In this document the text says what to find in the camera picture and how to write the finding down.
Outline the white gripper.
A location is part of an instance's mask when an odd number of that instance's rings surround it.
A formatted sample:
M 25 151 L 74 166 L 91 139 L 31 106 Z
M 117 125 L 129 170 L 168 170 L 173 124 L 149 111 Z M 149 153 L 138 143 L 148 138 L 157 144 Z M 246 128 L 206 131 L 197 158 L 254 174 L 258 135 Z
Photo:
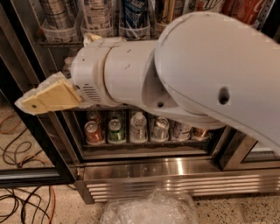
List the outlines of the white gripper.
M 86 32 L 83 47 L 71 65 L 72 79 L 67 79 L 62 72 L 54 73 L 17 99 L 15 105 L 33 116 L 73 109 L 82 102 L 89 107 L 96 104 L 118 106 L 119 103 L 112 99 L 106 88 L 104 69 L 110 50 L 122 41 L 122 38 L 102 38 Z

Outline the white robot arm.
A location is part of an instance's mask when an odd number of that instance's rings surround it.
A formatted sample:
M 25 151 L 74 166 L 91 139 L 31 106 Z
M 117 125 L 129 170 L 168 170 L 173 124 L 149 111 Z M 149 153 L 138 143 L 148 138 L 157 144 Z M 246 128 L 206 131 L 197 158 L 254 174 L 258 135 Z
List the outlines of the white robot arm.
M 280 47 L 236 19 L 194 12 L 156 40 L 84 45 L 69 78 L 55 73 L 15 104 L 31 115 L 129 104 L 200 129 L 228 125 L 277 151 Z

